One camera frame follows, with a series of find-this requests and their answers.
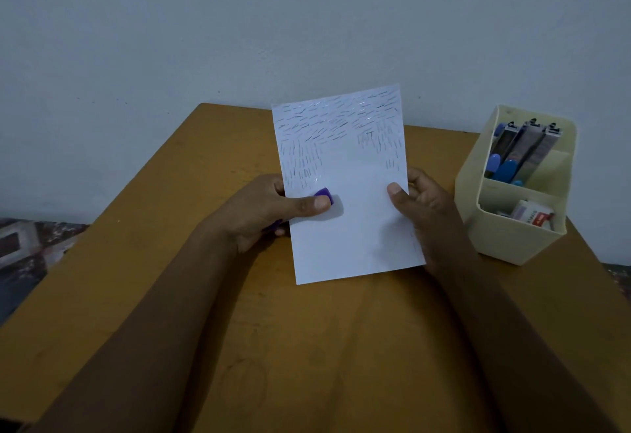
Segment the wooden table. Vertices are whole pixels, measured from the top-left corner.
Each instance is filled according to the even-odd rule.
[[[447,188],[477,134],[406,126]],[[35,421],[206,214],[280,172],[271,112],[201,104],[0,329],[0,416]],[[631,309],[570,224],[522,268],[488,259],[544,340],[631,432]],[[202,336],[180,430],[486,432],[497,416],[419,270],[296,286],[288,239],[244,257]]]

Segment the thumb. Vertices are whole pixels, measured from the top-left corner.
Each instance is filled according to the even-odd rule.
[[[388,184],[387,191],[392,205],[396,207],[399,212],[412,222],[418,220],[420,214],[419,204],[415,202],[412,197],[408,196],[407,192],[404,191],[399,184],[391,182]]]
[[[312,217],[326,212],[331,207],[331,201],[327,196],[281,197],[278,206],[278,217],[289,220],[294,217]]]

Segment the person's left hand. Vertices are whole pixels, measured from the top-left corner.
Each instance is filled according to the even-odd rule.
[[[279,219],[283,222],[294,217],[311,217],[326,212],[331,207],[327,196],[288,198],[280,174],[259,175],[243,187],[202,224],[227,234],[237,246],[238,252],[246,252],[264,234],[263,229]],[[285,233],[284,227],[274,232]]]

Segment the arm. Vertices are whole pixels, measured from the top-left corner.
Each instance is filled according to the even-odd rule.
[[[508,430],[617,432],[488,272],[447,192],[418,169],[408,178],[409,195],[395,183],[388,193],[414,223],[426,269],[460,317]]]
[[[331,206],[327,196],[289,199],[282,192],[279,175],[262,175],[203,220],[30,431],[171,431],[202,327],[232,260],[276,219],[316,215]]]

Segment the desk organizer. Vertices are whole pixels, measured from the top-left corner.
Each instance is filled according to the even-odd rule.
[[[521,125],[532,118],[542,125],[556,123],[563,134],[523,187],[484,177],[486,161],[499,123]],[[455,201],[469,238],[485,255],[522,265],[566,234],[565,209],[572,178],[576,126],[569,119],[498,105],[456,177]],[[493,214],[512,212],[520,200],[552,207],[552,230]]]

